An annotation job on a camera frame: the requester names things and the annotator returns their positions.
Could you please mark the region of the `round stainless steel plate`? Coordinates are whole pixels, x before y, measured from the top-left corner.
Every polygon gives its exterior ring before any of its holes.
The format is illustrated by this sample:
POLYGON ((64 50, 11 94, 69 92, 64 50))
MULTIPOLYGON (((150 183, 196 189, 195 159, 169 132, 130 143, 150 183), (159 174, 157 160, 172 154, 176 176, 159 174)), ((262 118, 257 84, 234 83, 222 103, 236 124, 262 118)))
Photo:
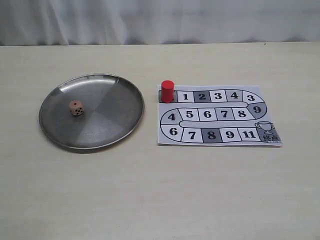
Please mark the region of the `round stainless steel plate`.
POLYGON ((129 80, 96 73, 78 76, 53 89, 42 102, 39 126, 56 146, 75 153, 105 149, 129 136, 143 119, 145 102, 129 80), (79 100, 84 113, 71 114, 79 100))

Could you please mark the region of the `printed paper game board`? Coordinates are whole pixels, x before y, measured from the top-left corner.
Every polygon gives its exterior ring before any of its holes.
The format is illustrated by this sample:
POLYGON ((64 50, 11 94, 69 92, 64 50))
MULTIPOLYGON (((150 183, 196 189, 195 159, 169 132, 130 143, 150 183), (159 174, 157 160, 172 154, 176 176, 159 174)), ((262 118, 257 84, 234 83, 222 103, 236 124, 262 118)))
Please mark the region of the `printed paper game board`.
POLYGON ((283 144, 256 85, 175 85, 172 102, 158 102, 157 125, 160 145, 283 144))

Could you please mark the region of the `wooden die with black pips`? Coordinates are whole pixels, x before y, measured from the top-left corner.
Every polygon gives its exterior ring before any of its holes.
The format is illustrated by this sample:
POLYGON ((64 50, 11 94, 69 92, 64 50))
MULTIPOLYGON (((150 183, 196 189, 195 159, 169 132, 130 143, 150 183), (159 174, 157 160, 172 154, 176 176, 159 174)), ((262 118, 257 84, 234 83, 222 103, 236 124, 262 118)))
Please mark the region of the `wooden die with black pips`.
POLYGON ((72 100, 68 106, 73 116, 80 116, 85 111, 84 105, 79 100, 72 100))

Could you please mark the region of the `red cylinder game piece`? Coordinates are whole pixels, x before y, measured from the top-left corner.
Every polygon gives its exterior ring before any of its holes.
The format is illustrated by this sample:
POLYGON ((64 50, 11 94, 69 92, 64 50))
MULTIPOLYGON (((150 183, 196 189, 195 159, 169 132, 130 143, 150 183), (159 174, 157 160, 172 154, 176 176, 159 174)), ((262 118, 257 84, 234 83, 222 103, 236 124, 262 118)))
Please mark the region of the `red cylinder game piece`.
POLYGON ((171 103, 174 100, 175 84, 171 80, 165 80, 161 83, 161 101, 171 103))

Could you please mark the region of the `white curtain backdrop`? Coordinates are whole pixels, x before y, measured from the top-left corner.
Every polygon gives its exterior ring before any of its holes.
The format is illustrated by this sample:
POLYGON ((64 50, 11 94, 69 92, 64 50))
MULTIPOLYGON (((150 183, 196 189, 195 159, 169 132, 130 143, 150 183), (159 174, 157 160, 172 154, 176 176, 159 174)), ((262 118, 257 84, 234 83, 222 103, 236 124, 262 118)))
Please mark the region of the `white curtain backdrop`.
POLYGON ((3 0, 0 43, 315 42, 317 0, 3 0))

